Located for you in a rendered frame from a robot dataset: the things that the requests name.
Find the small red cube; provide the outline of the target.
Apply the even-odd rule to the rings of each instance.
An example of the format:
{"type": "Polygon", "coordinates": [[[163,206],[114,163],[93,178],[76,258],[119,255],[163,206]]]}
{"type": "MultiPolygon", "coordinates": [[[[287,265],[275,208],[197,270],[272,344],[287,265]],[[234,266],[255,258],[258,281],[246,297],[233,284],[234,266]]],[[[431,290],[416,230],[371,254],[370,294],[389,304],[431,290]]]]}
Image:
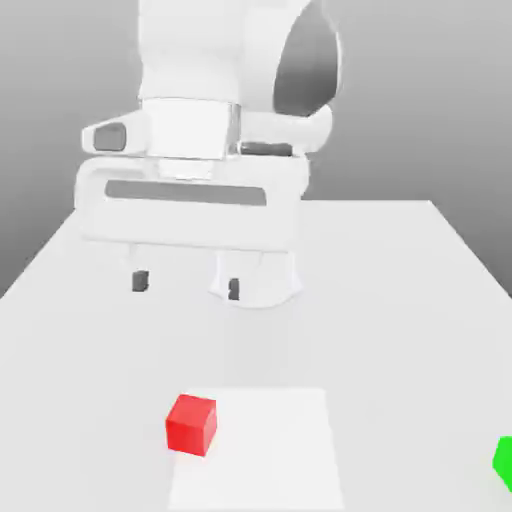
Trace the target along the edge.
{"type": "Polygon", "coordinates": [[[165,421],[170,450],[204,457],[217,430],[216,401],[180,394],[165,421]]]}

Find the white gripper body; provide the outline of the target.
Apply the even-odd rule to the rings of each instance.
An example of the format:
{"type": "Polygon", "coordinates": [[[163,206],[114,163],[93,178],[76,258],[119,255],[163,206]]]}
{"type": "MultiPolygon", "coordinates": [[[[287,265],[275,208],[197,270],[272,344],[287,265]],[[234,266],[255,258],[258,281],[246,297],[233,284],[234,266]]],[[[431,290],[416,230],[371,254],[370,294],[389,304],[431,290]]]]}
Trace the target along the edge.
{"type": "Polygon", "coordinates": [[[208,162],[205,175],[184,160],[95,157],[79,168],[74,193],[77,222],[91,240],[286,252],[294,244],[299,204],[309,185],[306,157],[242,155],[208,162]],[[149,185],[261,189],[263,206],[205,200],[117,199],[105,194],[110,180],[149,185]]]}

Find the small green cube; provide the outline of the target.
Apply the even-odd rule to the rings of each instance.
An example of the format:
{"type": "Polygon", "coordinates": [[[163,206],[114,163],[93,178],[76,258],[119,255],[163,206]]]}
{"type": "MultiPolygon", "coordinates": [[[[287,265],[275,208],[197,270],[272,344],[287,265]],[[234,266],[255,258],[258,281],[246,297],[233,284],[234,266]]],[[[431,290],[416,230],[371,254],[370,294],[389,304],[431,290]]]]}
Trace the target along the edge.
{"type": "Polygon", "coordinates": [[[492,459],[492,467],[512,493],[512,436],[499,438],[492,459]]]}

